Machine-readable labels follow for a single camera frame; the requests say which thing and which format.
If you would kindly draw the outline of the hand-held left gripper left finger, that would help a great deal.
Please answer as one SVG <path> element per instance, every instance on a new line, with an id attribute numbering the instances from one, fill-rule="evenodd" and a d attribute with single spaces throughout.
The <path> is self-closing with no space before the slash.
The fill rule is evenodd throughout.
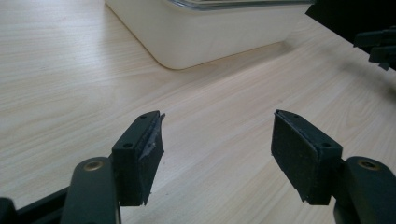
<path id="1" fill-rule="evenodd" d="M 118 201 L 121 206 L 146 205 L 162 155 L 164 114 L 139 116 L 112 148 Z"/>

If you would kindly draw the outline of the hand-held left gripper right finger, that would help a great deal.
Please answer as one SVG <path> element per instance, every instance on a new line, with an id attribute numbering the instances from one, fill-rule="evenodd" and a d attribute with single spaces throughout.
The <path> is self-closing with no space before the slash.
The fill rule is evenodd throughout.
<path id="1" fill-rule="evenodd" d="M 275 112 L 271 154 L 303 202 L 328 205 L 343 148 L 302 116 Z"/>

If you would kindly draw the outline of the white plastic container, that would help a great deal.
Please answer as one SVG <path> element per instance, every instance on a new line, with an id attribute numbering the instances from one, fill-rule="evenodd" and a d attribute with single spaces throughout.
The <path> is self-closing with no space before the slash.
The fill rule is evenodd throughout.
<path id="1" fill-rule="evenodd" d="M 287 38 L 316 0 L 105 0 L 153 58 L 184 69 Z"/>

